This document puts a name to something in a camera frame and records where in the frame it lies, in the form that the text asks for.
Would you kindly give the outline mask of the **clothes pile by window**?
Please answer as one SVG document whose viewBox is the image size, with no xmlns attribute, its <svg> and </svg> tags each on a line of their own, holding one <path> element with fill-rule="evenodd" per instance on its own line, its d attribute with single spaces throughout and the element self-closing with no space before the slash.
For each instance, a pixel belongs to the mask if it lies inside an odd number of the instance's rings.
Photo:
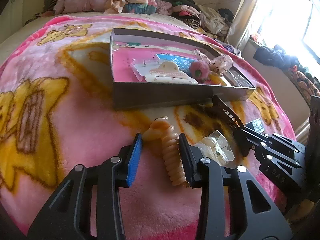
<svg viewBox="0 0 320 240">
<path fill-rule="evenodd" d="M 234 19 L 231 10 L 225 8 L 214 10 L 210 7 L 197 5 L 193 0 L 172 0 L 172 5 L 187 5 L 191 7 L 191 9 L 196 9 L 200 12 L 198 16 L 199 24 L 196 23 L 193 28 L 199 33 L 215 39 L 227 51 L 241 56 L 241 50 L 225 42 Z"/>
</svg>

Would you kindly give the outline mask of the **orange spiral hair clip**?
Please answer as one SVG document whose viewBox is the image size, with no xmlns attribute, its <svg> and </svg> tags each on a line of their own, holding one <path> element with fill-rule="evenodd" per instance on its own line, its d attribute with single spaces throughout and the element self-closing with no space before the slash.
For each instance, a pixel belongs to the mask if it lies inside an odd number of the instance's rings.
<svg viewBox="0 0 320 240">
<path fill-rule="evenodd" d="M 150 124 L 149 129 L 143 133 L 144 141 L 161 141 L 162 157 L 171 184 L 179 186 L 186 184 L 182 159 L 179 148 L 179 136 L 170 124 L 168 117 L 160 117 Z"/>
</svg>

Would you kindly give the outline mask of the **cream curtain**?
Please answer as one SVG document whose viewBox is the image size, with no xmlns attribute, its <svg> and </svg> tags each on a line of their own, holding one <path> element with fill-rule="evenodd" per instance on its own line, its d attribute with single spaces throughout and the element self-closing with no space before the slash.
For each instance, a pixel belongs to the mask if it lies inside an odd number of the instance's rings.
<svg viewBox="0 0 320 240">
<path fill-rule="evenodd" d="M 241 0 L 225 42 L 243 51 L 250 36 L 250 21 L 258 0 Z"/>
</svg>

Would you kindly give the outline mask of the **cream claw hair clip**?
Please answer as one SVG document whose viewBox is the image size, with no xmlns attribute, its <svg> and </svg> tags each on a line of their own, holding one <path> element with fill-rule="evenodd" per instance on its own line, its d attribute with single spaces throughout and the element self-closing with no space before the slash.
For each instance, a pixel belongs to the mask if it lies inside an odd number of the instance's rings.
<svg viewBox="0 0 320 240">
<path fill-rule="evenodd" d="M 158 68 L 150 70 L 149 73 L 144 76 L 144 79 L 149 83 L 199 84 L 195 79 L 179 70 L 178 65 L 172 61 L 164 61 Z"/>
</svg>

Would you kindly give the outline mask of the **dark clothes on windowsill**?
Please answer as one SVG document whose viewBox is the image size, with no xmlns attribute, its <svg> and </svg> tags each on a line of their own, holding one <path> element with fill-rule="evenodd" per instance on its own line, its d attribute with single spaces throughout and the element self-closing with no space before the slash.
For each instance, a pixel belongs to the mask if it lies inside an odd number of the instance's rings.
<svg viewBox="0 0 320 240">
<path fill-rule="evenodd" d="M 312 76 L 297 57 L 288 55 L 279 45 L 275 45 L 274 48 L 260 46 L 253 59 L 265 66 L 280 69 L 298 89 L 308 106 L 312 96 L 319 97 L 319 79 Z"/>
</svg>

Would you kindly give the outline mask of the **shallow dark cardboard box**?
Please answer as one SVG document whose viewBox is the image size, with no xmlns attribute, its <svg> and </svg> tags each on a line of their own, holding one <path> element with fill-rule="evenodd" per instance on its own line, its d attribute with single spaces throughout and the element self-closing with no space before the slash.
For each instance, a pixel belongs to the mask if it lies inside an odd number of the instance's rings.
<svg viewBox="0 0 320 240">
<path fill-rule="evenodd" d="M 255 86 L 220 48 L 174 35 L 113 29 L 113 102 L 118 109 L 244 101 Z"/>
</svg>

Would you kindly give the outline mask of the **floral fabric bow scrunchie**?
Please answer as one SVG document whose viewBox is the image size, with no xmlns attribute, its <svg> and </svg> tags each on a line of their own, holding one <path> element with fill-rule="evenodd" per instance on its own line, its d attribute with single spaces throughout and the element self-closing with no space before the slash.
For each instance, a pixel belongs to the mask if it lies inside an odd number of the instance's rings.
<svg viewBox="0 0 320 240">
<path fill-rule="evenodd" d="M 223 76 L 233 66 L 233 59 L 229 55 L 220 55 L 211 60 L 198 49 L 195 49 L 194 53 L 200 59 L 201 63 L 218 75 Z"/>
</svg>

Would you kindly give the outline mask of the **small printed packet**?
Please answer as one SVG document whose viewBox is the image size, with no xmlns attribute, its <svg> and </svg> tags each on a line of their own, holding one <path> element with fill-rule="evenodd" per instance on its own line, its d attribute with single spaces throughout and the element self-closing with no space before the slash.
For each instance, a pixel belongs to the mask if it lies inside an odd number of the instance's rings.
<svg viewBox="0 0 320 240">
<path fill-rule="evenodd" d="M 258 132 L 258 133 L 264 133 L 264 131 L 265 131 L 264 126 L 263 126 L 263 122 L 260 118 L 246 123 L 245 126 Z"/>
</svg>

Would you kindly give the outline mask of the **blue printed card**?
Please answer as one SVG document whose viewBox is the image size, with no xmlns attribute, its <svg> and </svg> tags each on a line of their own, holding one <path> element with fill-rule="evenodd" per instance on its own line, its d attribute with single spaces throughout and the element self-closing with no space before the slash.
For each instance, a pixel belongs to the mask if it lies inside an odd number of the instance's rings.
<svg viewBox="0 0 320 240">
<path fill-rule="evenodd" d="M 162 61 L 172 61 L 176 63 L 179 67 L 179 70 L 187 72 L 192 62 L 196 59 L 191 59 L 188 57 L 170 55 L 170 54 L 156 54 L 156 56 Z"/>
</svg>

